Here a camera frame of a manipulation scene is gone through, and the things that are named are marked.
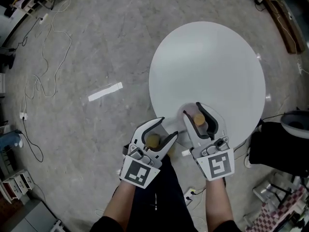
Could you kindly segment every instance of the white cable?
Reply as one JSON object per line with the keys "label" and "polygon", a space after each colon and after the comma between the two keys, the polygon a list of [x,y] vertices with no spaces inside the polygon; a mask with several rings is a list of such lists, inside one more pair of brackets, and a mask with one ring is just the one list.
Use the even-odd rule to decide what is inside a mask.
{"label": "white cable", "polygon": [[297,64],[300,65],[300,69],[301,71],[304,71],[305,73],[309,74],[309,72],[305,71],[303,68],[302,68],[302,64],[301,64],[301,59],[298,58],[297,56],[297,47],[296,47],[296,42],[295,40],[293,39],[293,37],[290,35],[289,31],[282,25],[281,21],[279,20],[279,18],[281,18],[276,6],[274,5],[274,2],[277,2],[280,6],[283,6],[283,4],[277,0],[270,0],[271,1],[271,4],[272,6],[274,7],[274,9],[276,10],[276,13],[278,14],[278,17],[277,17],[277,20],[279,22],[279,24],[281,25],[281,27],[287,32],[287,34],[290,36],[290,38],[292,39],[292,41],[294,42],[294,46],[295,46],[295,52],[296,52],[296,58],[297,58]]}
{"label": "white cable", "polygon": [[[61,10],[61,8],[63,7],[63,5],[66,4],[67,2],[69,2],[69,4],[67,5],[67,7],[66,7],[64,10]],[[32,96],[29,96],[29,95],[26,94],[26,86],[27,86],[27,83],[28,83],[28,77],[27,77],[26,84],[25,84],[25,88],[24,88],[24,97],[22,97],[21,103],[20,103],[20,112],[21,112],[21,109],[22,109],[23,99],[25,99],[25,107],[24,107],[24,110],[23,110],[23,113],[24,113],[24,112],[26,111],[26,108],[27,108],[27,97],[28,97],[30,100],[32,100],[32,99],[34,98],[35,89],[36,89],[37,91],[41,91],[41,90],[42,90],[42,91],[43,91],[43,95],[44,95],[45,97],[47,97],[47,98],[53,97],[53,96],[56,94],[56,89],[57,89],[57,85],[56,85],[56,75],[57,75],[57,72],[59,71],[61,65],[63,64],[64,60],[65,60],[66,57],[67,57],[68,51],[69,51],[69,49],[70,49],[70,47],[71,47],[71,45],[72,45],[72,38],[71,38],[66,32],[64,32],[64,31],[55,30],[55,27],[54,27],[54,20],[55,20],[56,15],[57,15],[59,12],[64,12],[64,11],[66,11],[66,9],[70,6],[70,4],[71,4],[71,0],[66,0],[66,1],[64,1],[64,2],[62,3],[62,5],[60,6],[60,9],[59,9],[58,11],[51,11],[51,12],[55,12],[56,14],[55,14],[54,17],[53,17],[53,20],[52,20],[51,24],[47,24],[47,25],[44,27],[44,29],[45,29],[47,26],[50,26],[50,28],[49,28],[49,30],[48,30],[48,33],[47,33],[47,35],[46,35],[46,37],[45,37],[45,39],[44,39],[44,42],[43,42],[43,45],[42,45],[42,51],[41,51],[42,58],[45,60],[47,68],[46,68],[46,71],[45,71],[42,75],[40,75],[40,76],[37,76],[37,75],[35,75],[35,74],[30,75],[30,77],[31,77],[31,76],[34,76],[34,77],[36,78],[36,81],[35,81],[34,86],[33,86],[33,94],[32,94]],[[44,90],[44,87],[43,87],[43,85],[42,85],[42,83],[41,83],[40,78],[48,71],[48,68],[49,68],[49,66],[48,66],[48,61],[47,61],[47,59],[44,57],[43,51],[44,51],[44,46],[45,46],[46,39],[47,39],[47,37],[48,37],[48,35],[49,35],[51,29],[53,30],[53,32],[64,33],[64,34],[70,39],[70,45],[69,45],[69,47],[68,47],[68,49],[67,49],[67,51],[66,51],[66,53],[65,53],[65,55],[64,55],[64,58],[63,58],[62,62],[60,63],[60,65],[58,66],[58,68],[57,68],[57,70],[56,70],[56,72],[55,72],[55,74],[54,74],[54,82],[55,82],[54,92],[53,92],[52,95],[49,95],[49,96],[48,96],[48,95],[45,94],[45,90]]]}
{"label": "white cable", "polygon": [[247,154],[247,152],[245,154],[242,154],[241,156],[237,157],[235,160],[238,160],[239,158],[243,157],[246,154]]}
{"label": "white cable", "polygon": [[197,218],[201,219],[203,221],[203,223],[206,225],[206,222],[205,222],[205,220],[203,218],[201,218],[201,217],[197,217]]}
{"label": "white cable", "polygon": [[203,195],[204,195],[205,190],[206,190],[206,189],[203,190],[201,200],[198,202],[198,204],[197,204],[191,211],[194,211],[194,209],[197,208],[197,207],[199,206],[199,204],[203,201]]}
{"label": "white cable", "polygon": [[96,213],[96,215],[97,215],[98,217],[100,217],[100,218],[101,218],[101,217],[103,216],[104,211],[102,211],[102,210],[98,210],[98,209],[97,209],[97,210],[95,210],[95,213]]}

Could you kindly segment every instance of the checkered fabric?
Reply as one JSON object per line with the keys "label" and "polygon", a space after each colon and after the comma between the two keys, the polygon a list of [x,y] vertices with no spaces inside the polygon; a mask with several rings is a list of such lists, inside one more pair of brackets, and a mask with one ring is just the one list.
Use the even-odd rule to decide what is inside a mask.
{"label": "checkered fabric", "polygon": [[267,210],[267,204],[263,203],[260,215],[253,222],[252,227],[247,227],[246,232],[272,232],[303,196],[305,188],[301,186],[297,191],[290,195],[282,206],[271,214]]}

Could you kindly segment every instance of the black sleeve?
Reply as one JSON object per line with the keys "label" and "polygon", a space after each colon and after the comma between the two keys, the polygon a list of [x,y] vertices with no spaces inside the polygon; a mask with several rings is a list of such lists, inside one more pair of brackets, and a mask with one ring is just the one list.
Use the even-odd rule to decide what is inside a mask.
{"label": "black sleeve", "polygon": [[124,232],[120,224],[110,217],[101,217],[91,228],[90,232]]}
{"label": "black sleeve", "polygon": [[221,223],[213,232],[241,232],[236,223],[232,220]]}

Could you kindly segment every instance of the gray floor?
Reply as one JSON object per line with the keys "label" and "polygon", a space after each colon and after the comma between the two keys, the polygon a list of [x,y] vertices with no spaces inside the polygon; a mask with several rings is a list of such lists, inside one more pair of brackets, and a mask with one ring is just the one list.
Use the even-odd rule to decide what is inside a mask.
{"label": "gray floor", "polygon": [[[58,0],[55,10],[61,3]],[[38,15],[46,12],[41,8]],[[50,12],[44,24],[51,22],[52,15]],[[98,219],[95,210],[104,210],[119,183],[116,171],[122,163],[122,146],[129,142],[137,125],[155,117],[148,74],[156,48],[172,30],[194,21],[231,28],[261,55],[268,95],[262,117],[296,106],[306,108],[307,76],[298,74],[296,56],[287,53],[270,15],[257,11],[253,0],[72,0],[54,23],[56,30],[72,37],[68,56],[56,76],[57,93],[47,99],[36,92],[35,98],[28,100],[28,135],[42,148],[44,162],[37,162],[27,145],[14,150],[44,191],[49,208],[71,231],[88,231]],[[9,46],[22,41],[33,23],[28,17]],[[7,71],[3,107],[10,123],[19,129],[23,128],[18,114],[26,79],[46,69],[41,58],[46,31],[38,38],[30,33],[27,45],[17,50],[13,69]],[[44,52],[50,67],[42,82],[47,95],[54,89],[53,75],[68,44],[61,33],[51,33],[46,41]],[[29,94],[34,81],[29,80]],[[124,88],[88,101],[95,90],[117,82]],[[181,187],[184,191],[202,188],[202,174],[191,157],[181,157],[180,151],[177,147],[172,161]],[[270,171],[262,165],[246,169],[241,157],[236,160],[235,174],[226,179],[235,221],[241,227],[242,216],[259,205],[252,188]],[[39,189],[35,192],[42,196]],[[200,199],[201,195],[194,197],[189,210]],[[204,204],[191,214],[205,219]],[[193,220],[200,231],[206,230],[201,219]]]}

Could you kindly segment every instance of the table top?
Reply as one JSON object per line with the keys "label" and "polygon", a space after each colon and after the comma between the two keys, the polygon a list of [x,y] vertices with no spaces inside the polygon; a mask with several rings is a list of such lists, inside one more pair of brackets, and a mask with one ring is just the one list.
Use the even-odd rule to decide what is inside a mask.
{"label": "table top", "polygon": [[[220,24],[193,22],[175,29],[157,48],[149,92],[169,134],[185,129],[180,107],[200,102],[223,117],[229,146],[236,147],[256,127],[266,88],[259,59],[240,35]],[[190,147],[186,132],[178,142]]]}

